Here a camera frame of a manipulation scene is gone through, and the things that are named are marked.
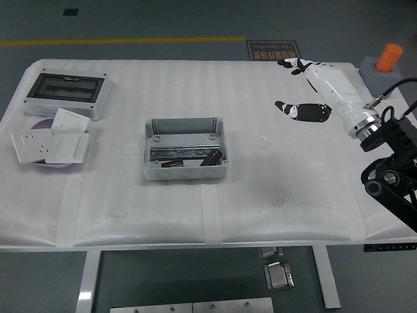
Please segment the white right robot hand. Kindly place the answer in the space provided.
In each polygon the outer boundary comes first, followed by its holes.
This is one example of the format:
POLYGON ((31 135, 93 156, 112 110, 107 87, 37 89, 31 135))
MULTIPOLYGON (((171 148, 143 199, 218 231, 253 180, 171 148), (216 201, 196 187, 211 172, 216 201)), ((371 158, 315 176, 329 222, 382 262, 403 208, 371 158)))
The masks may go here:
POLYGON ((382 126, 380 115, 366 108, 356 89, 335 66, 300 58, 279 60, 278 64, 291 68, 292 75, 304 74, 310 87, 323 100, 322 104, 286 104, 277 101, 275 106, 289 118, 323 123, 334 114, 342 120, 346 133, 361 141, 382 126))

